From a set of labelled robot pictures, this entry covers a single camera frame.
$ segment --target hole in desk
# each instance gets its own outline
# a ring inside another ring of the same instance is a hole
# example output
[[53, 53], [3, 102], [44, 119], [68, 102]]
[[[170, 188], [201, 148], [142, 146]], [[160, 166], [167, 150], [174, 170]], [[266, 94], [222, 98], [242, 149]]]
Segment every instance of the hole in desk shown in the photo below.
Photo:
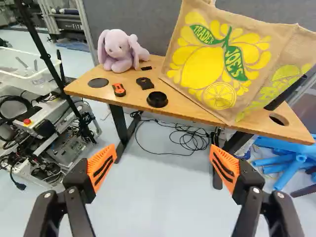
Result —
[[283, 117], [282, 115], [272, 113], [269, 115], [269, 117], [273, 122], [275, 122], [281, 126], [288, 126], [289, 125], [288, 120], [285, 117]]

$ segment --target green leaf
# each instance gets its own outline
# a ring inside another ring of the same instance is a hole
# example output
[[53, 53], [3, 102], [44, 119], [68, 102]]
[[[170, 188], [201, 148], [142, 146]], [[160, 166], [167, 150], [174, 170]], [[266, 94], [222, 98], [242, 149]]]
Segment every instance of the green leaf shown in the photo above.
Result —
[[212, 34], [212, 32], [208, 28], [202, 25], [191, 25], [190, 28], [192, 29], [194, 35], [202, 43], [212, 45], [212, 44], [218, 44], [218, 43], [223, 42], [223, 40], [216, 39], [214, 35]]
[[234, 79], [247, 81], [245, 70], [242, 63], [242, 51], [236, 46], [227, 46], [225, 52], [226, 70]]

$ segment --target orange object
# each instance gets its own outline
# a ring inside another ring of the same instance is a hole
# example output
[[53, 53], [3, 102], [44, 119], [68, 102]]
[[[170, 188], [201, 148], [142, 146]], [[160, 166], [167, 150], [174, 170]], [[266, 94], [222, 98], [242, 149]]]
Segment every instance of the orange object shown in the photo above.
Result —
[[112, 85], [115, 96], [123, 97], [126, 95], [126, 90], [123, 87], [122, 83], [115, 83]]
[[239, 160], [215, 145], [211, 145], [209, 159], [229, 192], [233, 194], [239, 176]]
[[95, 193], [99, 190], [116, 159], [117, 153], [114, 144], [103, 148], [88, 159], [87, 175], [90, 177]]
[[31, 124], [31, 120], [29, 119], [29, 118], [26, 118], [26, 119], [24, 119], [23, 120], [23, 123], [25, 124], [25, 125], [29, 125], [29, 124]]

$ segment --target transparent plastic container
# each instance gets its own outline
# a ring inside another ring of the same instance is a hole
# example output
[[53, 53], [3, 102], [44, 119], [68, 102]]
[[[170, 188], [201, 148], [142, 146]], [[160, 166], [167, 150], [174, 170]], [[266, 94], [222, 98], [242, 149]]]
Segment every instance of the transparent plastic container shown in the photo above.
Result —
[[[50, 59], [60, 76], [58, 59]], [[0, 82], [46, 95], [58, 86], [40, 55], [0, 47]]]

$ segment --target floor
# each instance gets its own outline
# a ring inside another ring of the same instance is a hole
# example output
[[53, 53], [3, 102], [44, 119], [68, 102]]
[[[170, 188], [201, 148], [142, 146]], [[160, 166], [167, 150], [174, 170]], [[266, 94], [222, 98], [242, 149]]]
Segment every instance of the floor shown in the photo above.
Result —
[[[55, 56], [56, 47], [40, 34], [48, 53]], [[0, 30], [0, 37], [16, 49], [37, 52], [27, 32]], [[89, 53], [60, 48], [66, 76], [79, 77], [93, 67]], [[103, 130], [98, 144], [86, 150], [90, 157], [102, 147], [119, 143], [112, 116], [106, 104], [89, 101]], [[126, 115], [127, 123], [131, 122]], [[153, 152], [186, 153], [172, 144], [171, 128], [146, 123], [140, 129], [141, 144]], [[143, 151], [133, 138], [119, 164], [111, 169], [96, 199], [87, 205], [97, 236], [118, 237], [191, 237], [231, 236], [240, 207], [224, 187], [212, 188], [209, 175], [209, 150], [195, 152], [190, 157], [158, 156]], [[268, 178], [266, 191], [271, 191], [273, 179]], [[299, 172], [284, 188], [291, 192], [310, 185], [309, 176]], [[21, 192], [9, 175], [0, 171], [0, 216], [3, 236], [22, 236], [36, 197], [45, 189], [29, 183]], [[316, 194], [294, 199], [305, 236], [315, 235]], [[268, 236], [267, 224], [261, 217], [257, 237]], [[64, 218], [60, 236], [69, 237], [69, 221]]]

